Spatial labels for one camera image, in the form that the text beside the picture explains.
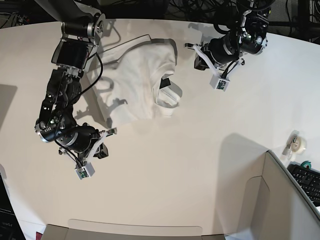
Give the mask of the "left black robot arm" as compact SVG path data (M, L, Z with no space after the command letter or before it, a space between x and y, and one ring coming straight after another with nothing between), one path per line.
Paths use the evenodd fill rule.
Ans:
M243 54L260 54L267 43L273 0L225 0L212 17L222 36L201 43L200 50L215 67L234 64Z

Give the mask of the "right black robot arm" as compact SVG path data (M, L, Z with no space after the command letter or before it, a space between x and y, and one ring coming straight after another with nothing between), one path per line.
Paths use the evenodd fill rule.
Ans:
M44 142L55 142L60 154L76 163L88 155L107 156L103 144L95 147L102 136L92 126L78 125L73 116L74 104L87 92L80 83L97 50L106 24L106 16L94 3L93 11L81 9L74 0L39 0L37 3L61 23L61 38L51 62L57 66L51 73L41 103L35 132Z

